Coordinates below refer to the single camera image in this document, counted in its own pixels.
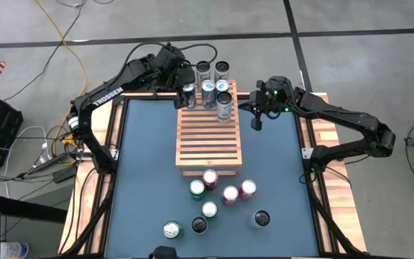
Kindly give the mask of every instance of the yellow cable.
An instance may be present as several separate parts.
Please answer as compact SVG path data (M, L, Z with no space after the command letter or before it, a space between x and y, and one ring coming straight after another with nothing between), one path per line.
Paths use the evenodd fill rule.
M84 68L84 64L81 61L81 59L78 57L78 55L76 55L76 53L70 49L70 47L68 47L68 45L66 44L65 41L65 36L63 36L63 33L60 31L60 29L58 28L57 24L54 22L54 19L52 19L52 17L47 13L47 11L44 9L44 7L41 5L41 3L39 2L39 0L34 0L36 2L36 4L41 8L41 10L46 14L47 18L49 18L50 22L52 23L52 25L54 25L55 29L57 30L59 36L62 39L62 43L64 44L64 46L67 48L68 51L71 52L71 54L73 54L76 58L76 60L78 60L79 65L81 67L81 69L83 70L83 77L84 77L84 84L83 84L83 88L80 90L80 93L78 94L78 96L80 96L81 94L83 94L83 92L86 90L86 85L87 85L87 74L86 74L86 69ZM58 138L58 135L60 134L60 131L62 129L62 126L65 124L66 122L66 118L68 117L68 113L70 112L70 109L68 109L66 111L65 116L63 117L62 123L60 124L60 127L58 128L57 133L55 133L55 139ZM57 147L57 141L54 140L53 142L53 155L57 155L56 152L56 147ZM64 165L73 165L75 162L71 162L71 163L63 163Z

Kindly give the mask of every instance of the green can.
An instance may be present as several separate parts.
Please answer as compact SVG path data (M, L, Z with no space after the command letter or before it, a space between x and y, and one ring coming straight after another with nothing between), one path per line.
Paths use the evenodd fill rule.
M218 211L219 209L213 201L207 201L204 205L202 205L202 215L208 221L214 220L218 214Z
M193 199L200 201L206 196L206 186L202 181L194 180L190 184L190 192Z
M167 222L164 226L164 236L168 239L178 239L183 236L183 228L176 221Z

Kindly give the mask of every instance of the wooden crate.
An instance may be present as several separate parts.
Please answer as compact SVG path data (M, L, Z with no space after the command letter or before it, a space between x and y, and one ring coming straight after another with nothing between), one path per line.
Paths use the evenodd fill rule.
M196 94L194 109L178 110L175 165L182 176L202 176L214 169L220 176L235 176L242 167L236 81L229 81L233 108L229 122L218 121L216 108L205 109Z

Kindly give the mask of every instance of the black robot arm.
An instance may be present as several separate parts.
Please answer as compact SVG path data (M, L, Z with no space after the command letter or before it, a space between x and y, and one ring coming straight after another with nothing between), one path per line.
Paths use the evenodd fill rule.
M378 118L364 112L352 112L341 107L327 104L320 96L308 93L301 88L292 89L292 84L284 76L273 76L268 82L258 81L260 90L250 94L249 101L241 108L255 115L252 128L261 130L260 117L265 114L275 119L281 111L289 109L299 117L306 119L325 119L335 124L356 130L364 136L357 140L334 147L318 145L308 148L304 158L311 169L325 171L332 160L340 160L356 155L370 155L375 158L388 157L392 154L395 134Z
M72 101L68 125L75 138L83 141L92 152L97 169L102 173L116 172L117 163L109 149L101 146L92 133L93 110L124 92L150 88L176 92L175 108L183 108L188 105L187 97L183 94L183 86L194 82L194 71L185 60L185 56L180 49L167 44L161 48L157 56L149 54L131 60L122 67L117 76Z

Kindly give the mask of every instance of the can lid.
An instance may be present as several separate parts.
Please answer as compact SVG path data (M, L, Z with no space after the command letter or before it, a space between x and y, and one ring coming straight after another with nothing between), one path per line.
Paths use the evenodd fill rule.
M217 102L220 104L230 104L233 96L228 92L221 92L216 97Z
M202 214L206 217L213 217L216 215L216 212L216 204L213 201L207 201L204 205L202 205Z
M194 89L194 83L190 83L188 85L184 85L183 90L184 91L192 91Z
M207 220L203 217L197 217L191 222L191 227L196 233L202 233L207 230Z
M226 81L226 80L218 80L216 82L216 86L215 87L216 87L216 89L218 91L227 91L228 88L229 88L229 82Z
M204 174L202 175L202 179L206 182L206 183L214 183L216 181L216 179L218 179L219 175L216 173L216 171L208 169L204 172Z
M199 180L194 180L190 184L190 191L193 194L202 194L202 192L204 191L204 189L205 189L204 184L201 181L199 181Z
M218 72L228 72L229 64L226 61L219 61L215 64L215 70Z
M207 61L199 61L195 65L195 69L197 69L199 72L207 72L210 70L210 64Z
M168 222L164 226L164 236L174 238L177 237L178 233L180 233L180 227L177 222Z
M223 195L227 199L237 199L237 196L239 195L239 192L237 191L236 187L234 186L227 186L224 191Z
M241 187L246 194L253 194L257 190L257 185L252 180L245 180Z
M204 91L212 91L215 89L215 85L213 84L212 80L205 80L202 82L202 90Z
M266 211L258 211L254 216L255 222L259 226L266 226L270 223L270 215Z

